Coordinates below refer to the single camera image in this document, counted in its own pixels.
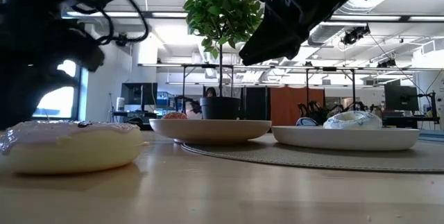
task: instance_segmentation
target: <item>person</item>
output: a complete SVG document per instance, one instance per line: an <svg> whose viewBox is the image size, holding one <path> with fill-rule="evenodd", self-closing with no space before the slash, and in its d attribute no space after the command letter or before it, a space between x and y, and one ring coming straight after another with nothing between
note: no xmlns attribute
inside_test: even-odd
<svg viewBox="0 0 444 224"><path fill-rule="evenodd" d="M205 92L205 97L216 97L216 96L217 93L213 87L208 88L207 91Z"/></svg>

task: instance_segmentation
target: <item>round plate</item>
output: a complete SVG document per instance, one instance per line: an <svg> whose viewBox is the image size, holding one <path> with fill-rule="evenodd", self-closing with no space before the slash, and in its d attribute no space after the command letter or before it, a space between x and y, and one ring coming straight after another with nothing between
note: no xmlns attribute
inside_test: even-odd
<svg viewBox="0 0 444 224"><path fill-rule="evenodd" d="M339 150L406 150L416 144L419 130L339 130L322 127L273 127L273 135L283 144L306 148Z"/></svg>
<svg viewBox="0 0 444 224"><path fill-rule="evenodd" d="M265 135L270 121L150 119L153 130L187 144L233 144Z"/></svg>

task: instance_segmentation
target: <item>donut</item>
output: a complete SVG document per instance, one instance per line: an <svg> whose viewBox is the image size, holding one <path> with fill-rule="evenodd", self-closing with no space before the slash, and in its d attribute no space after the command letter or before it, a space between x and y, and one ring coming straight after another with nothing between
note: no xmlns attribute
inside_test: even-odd
<svg viewBox="0 0 444 224"><path fill-rule="evenodd" d="M370 112L351 111L330 117L325 123L326 129L377 130L382 128L382 120Z"/></svg>
<svg viewBox="0 0 444 224"><path fill-rule="evenodd" d="M144 146L127 123L29 121L0 136L0 168L26 174L68 174L131 163Z"/></svg>
<svg viewBox="0 0 444 224"><path fill-rule="evenodd" d="M162 119L188 119L186 114L183 114L181 112L170 112L168 114L165 114Z"/></svg>

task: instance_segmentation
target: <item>window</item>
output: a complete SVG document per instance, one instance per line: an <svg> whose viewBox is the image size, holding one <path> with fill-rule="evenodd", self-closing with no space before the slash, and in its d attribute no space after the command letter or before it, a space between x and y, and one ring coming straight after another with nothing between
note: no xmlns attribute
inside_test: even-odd
<svg viewBox="0 0 444 224"><path fill-rule="evenodd" d="M80 67L76 63L65 60L57 69L80 81ZM40 101L33 115L35 119L77 119L78 88L63 87L46 94Z"/></svg>

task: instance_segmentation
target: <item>woven mat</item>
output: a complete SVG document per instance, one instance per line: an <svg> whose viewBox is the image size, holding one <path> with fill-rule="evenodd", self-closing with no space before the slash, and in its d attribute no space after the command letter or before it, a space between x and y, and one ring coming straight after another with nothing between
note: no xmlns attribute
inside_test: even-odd
<svg viewBox="0 0 444 224"><path fill-rule="evenodd" d="M238 146L183 144L185 150L244 162L311 169L398 173L444 173L444 143L419 141L404 151L363 152L299 148L275 141L250 141Z"/></svg>

